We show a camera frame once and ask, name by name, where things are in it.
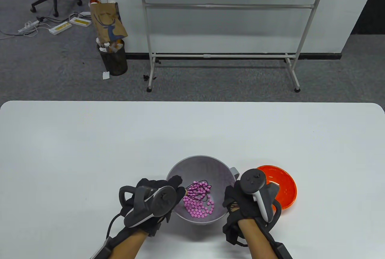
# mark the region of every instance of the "black mesh trash can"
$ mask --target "black mesh trash can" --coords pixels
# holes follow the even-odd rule
[[[102,56],[104,66],[106,67],[107,72],[110,72],[110,75],[122,75],[127,72],[128,66],[125,59],[125,50],[124,42],[123,46],[116,53],[105,53],[99,50],[99,45],[97,50]]]

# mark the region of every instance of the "gray bowl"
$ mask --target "gray bowl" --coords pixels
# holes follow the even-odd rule
[[[219,220],[227,213],[227,209],[222,206],[224,190],[229,185],[233,186],[239,177],[236,168],[229,168],[213,157],[192,156],[177,163],[167,175],[167,180],[174,175],[182,177],[182,186],[185,188],[194,181],[207,180],[212,185],[210,195],[215,204],[212,214],[205,218],[194,218],[187,212],[183,201],[181,201],[174,208],[174,212],[179,217],[194,224],[205,225]]]

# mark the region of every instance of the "paper bag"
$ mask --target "paper bag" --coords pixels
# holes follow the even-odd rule
[[[101,43],[114,42],[127,37],[117,3],[90,5],[91,17]]]

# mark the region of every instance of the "bowl handle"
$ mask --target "bowl handle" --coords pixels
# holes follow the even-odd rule
[[[233,176],[235,177],[235,179],[238,179],[238,177],[239,177],[239,172],[238,172],[238,170],[237,170],[235,167],[230,168],[230,172],[233,174]]]

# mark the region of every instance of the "extension cord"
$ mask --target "extension cord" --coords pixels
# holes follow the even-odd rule
[[[32,31],[37,25],[39,24],[39,21],[36,20],[33,23],[25,23],[25,27],[18,30],[19,34],[22,35],[26,32]]]
[[[91,24],[91,21],[90,20],[81,19],[79,17],[73,17],[70,20],[70,23],[71,24],[75,24],[75,25],[79,25],[79,26],[82,26],[82,27],[88,27]]]
[[[52,29],[49,29],[49,32],[53,35],[57,35],[70,27],[72,27],[72,25],[66,21],[61,23],[60,25],[57,25],[56,27],[53,27]]]

